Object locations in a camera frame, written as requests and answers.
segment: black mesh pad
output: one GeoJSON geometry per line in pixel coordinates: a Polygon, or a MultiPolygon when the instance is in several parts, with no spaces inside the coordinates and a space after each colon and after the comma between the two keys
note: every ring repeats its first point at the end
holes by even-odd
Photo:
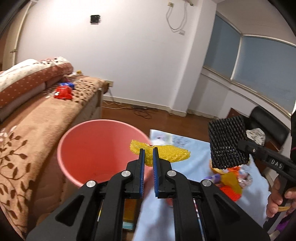
{"type": "Polygon", "coordinates": [[[248,163],[249,155],[237,149],[238,141],[247,139],[242,116],[211,121],[209,136],[213,168],[226,169],[248,163]]]}

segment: silver screw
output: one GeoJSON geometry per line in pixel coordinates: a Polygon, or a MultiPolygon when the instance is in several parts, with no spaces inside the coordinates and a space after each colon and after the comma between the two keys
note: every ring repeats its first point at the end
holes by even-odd
{"type": "Polygon", "coordinates": [[[131,172],[130,172],[130,171],[123,171],[123,172],[121,173],[121,175],[122,175],[123,177],[129,177],[129,176],[131,175],[131,172]]]}
{"type": "Polygon", "coordinates": [[[203,180],[202,181],[202,184],[205,186],[205,187],[209,187],[212,185],[212,182],[210,180],[203,180]]]}
{"type": "Polygon", "coordinates": [[[92,188],[92,187],[94,187],[94,186],[96,185],[96,182],[93,181],[93,180],[91,180],[91,181],[88,181],[88,182],[86,183],[86,185],[87,185],[89,188],[92,188]]]}
{"type": "Polygon", "coordinates": [[[174,170],[170,170],[167,172],[167,175],[170,176],[170,177],[174,177],[177,175],[177,173],[174,171],[174,170]]]}

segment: electrical outlet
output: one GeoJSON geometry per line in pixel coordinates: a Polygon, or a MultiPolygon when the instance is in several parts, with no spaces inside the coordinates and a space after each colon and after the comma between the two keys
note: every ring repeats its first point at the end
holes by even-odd
{"type": "Polygon", "coordinates": [[[107,81],[107,82],[108,82],[108,84],[109,84],[109,87],[113,87],[113,81],[110,81],[110,80],[105,80],[105,81],[107,81]]]}
{"type": "Polygon", "coordinates": [[[181,30],[179,30],[179,34],[180,35],[185,35],[185,31],[181,29],[181,30]]]}

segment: blue roller blind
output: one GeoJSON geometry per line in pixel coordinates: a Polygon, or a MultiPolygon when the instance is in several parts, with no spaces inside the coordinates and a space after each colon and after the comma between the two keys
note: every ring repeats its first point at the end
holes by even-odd
{"type": "Polygon", "coordinates": [[[204,65],[230,79],[240,38],[233,27],[216,15],[204,65]]]}
{"type": "Polygon", "coordinates": [[[296,48],[243,37],[234,79],[292,112],[296,99],[296,48]]]}

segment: wooden floor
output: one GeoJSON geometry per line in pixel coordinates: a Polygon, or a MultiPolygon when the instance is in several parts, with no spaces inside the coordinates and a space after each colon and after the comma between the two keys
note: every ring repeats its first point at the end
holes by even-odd
{"type": "MultiPolygon", "coordinates": [[[[117,104],[107,105],[106,103],[103,103],[103,106],[109,108],[121,107],[117,104]]],[[[144,113],[137,112],[132,109],[103,108],[102,118],[128,123],[143,131],[147,136],[149,136],[150,129],[156,129],[202,141],[209,141],[207,127],[208,122],[211,120],[209,118],[191,114],[187,114],[186,117],[181,117],[177,115],[171,115],[164,110],[148,110],[148,112],[150,114],[148,117],[151,117],[151,119],[145,119],[136,115],[144,115],[144,113]]]]}

